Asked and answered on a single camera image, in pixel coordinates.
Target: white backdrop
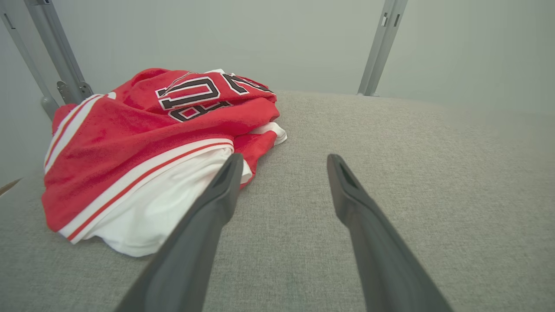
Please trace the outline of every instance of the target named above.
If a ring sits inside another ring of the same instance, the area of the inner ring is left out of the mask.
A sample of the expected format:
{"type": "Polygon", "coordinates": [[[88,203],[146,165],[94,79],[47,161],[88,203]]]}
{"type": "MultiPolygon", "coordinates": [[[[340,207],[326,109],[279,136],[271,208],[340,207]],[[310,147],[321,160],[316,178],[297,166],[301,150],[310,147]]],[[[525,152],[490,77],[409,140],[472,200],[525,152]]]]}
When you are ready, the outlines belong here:
{"type": "Polygon", "coordinates": [[[42,92],[0,22],[0,187],[40,168],[52,126],[42,92]]]}
{"type": "Polygon", "coordinates": [[[409,0],[377,92],[555,114],[555,1],[409,0]]]}
{"type": "Polygon", "coordinates": [[[222,68],[271,89],[356,94],[384,0],[55,0],[86,81],[222,68]]]}

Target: basketball jersey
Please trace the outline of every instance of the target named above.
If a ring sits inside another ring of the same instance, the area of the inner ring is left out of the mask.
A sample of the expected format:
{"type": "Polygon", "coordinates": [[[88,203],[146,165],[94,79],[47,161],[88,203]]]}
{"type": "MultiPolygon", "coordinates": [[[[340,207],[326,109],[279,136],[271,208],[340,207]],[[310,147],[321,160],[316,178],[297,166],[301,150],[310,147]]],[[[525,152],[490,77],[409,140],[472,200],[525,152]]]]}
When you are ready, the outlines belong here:
{"type": "Polygon", "coordinates": [[[155,253],[231,153],[241,187],[287,136],[267,86],[221,70],[147,69],[58,109],[44,161],[47,224],[72,243],[155,253]]]}

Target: gray fabric surface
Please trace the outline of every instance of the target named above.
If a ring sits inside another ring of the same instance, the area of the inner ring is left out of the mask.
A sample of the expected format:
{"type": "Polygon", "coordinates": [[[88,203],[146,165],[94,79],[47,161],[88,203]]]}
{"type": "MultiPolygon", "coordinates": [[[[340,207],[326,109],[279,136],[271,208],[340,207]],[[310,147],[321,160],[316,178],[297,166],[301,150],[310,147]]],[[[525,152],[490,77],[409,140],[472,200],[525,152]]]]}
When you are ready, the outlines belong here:
{"type": "MultiPolygon", "coordinates": [[[[288,141],[222,233],[205,311],[363,311],[339,153],[456,311],[555,310],[555,118],[278,93],[288,141]]],[[[0,310],[110,311],[148,261],[46,227],[40,171],[0,197],[0,310]]]]}

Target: jersey number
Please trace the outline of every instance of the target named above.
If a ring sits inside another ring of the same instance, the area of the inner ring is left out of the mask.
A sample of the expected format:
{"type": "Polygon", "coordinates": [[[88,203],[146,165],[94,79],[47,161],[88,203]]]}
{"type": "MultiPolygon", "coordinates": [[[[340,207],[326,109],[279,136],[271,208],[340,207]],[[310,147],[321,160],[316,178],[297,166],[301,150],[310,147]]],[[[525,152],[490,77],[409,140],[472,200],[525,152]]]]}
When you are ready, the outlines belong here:
{"type": "MultiPolygon", "coordinates": [[[[241,85],[249,85],[258,90],[271,93],[271,91],[268,88],[265,88],[264,86],[241,79],[237,76],[230,76],[228,74],[221,74],[221,75],[228,83],[230,89],[239,95],[244,95],[249,93],[249,91],[241,87],[241,85]]],[[[209,77],[195,78],[191,80],[186,80],[185,82],[178,83],[175,85],[172,84],[169,87],[169,89],[164,88],[164,89],[156,90],[156,95],[158,97],[158,102],[160,103],[162,108],[164,110],[170,110],[170,112],[168,112],[168,115],[170,115],[172,118],[180,122],[186,122],[187,120],[200,117],[218,108],[232,106],[227,101],[217,102],[212,105],[202,105],[202,104],[195,105],[195,103],[201,103],[201,102],[206,102],[207,100],[214,100],[214,99],[220,98],[220,90],[218,90],[214,81],[209,77]],[[178,91],[199,88],[199,87],[204,87],[203,91],[184,95],[184,96],[172,97],[172,95],[175,95],[178,91]]]]}

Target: metal bracket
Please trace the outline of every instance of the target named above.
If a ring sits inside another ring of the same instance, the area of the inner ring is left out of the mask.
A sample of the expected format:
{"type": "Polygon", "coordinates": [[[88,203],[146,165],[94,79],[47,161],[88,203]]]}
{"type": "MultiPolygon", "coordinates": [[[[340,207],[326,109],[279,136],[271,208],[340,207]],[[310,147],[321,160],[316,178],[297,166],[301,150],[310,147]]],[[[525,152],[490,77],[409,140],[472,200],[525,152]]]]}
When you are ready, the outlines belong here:
{"type": "Polygon", "coordinates": [[[4,5],[2,2],[0,2],[0,11],[1,11],[0,17],[2,17],[2,20],[4,21],[4,24],[6,25],[6,28],[8,29],[8,32],[13,39],[13,42],[16,44],[16,47],[19,50],[19,53],[21,54],[21,56],[23,57],[25,64],[29,68],[31,75],[33,75],[33,78],[37,82],[39,89],[44,95],[44,98],[41,100],[41,106],[46,112],[46,115],[48,115],[48,117],[50,118],[50,120],[54,120],[54,112],[56,111],[56,109],[58,109],[59,105],[58,103],[56,103],[56,100],[54,100],[54,98],[52,97],[52,94],[48,90],[46,82],[44,81],[41,74],[39,73],[35,62],[29,55],[29,50],[27,50],[27,47],[23,43],[23,40],[21,39],[19,32],[17,31],[15,25],[10,20],[8,13],[6,12],[6,9],[4,8],[4,5]]]}
{"type": "Polygon", "coordinates": [[[93,91],[91,90],[89,84],[84,81],[79,82],[79,89],[81,89],[81,94],[85,98],[88,98],[91,95],[93,95],[93,91]]]}
{"type": "Polygon", "coordinates": [[[83,78],[52,0],[25,0],[25,3],[62,79],[62,90],[60,90],[60,82],[57,85],[60,94],[66,103],[68,101],[75,104],[81,103],[91,96],[93,91],[83,78]]]}
{"type": "Polygon", "coordinates": [[[75,103],[75,99],[73,98],[73,95],[69,91],[69,88],[68,88],[68,86],[65,82],[58,81],[56,86],[58,88],[58,92],[60,93],[60,95],[64,99],[65,104],[75,103]]]}
{"type": "Polygon", "coordinates": [[[366,68],[362,74],[358,95],[375,96],[406,6],[407,0],[385,1],[366,68]]]}

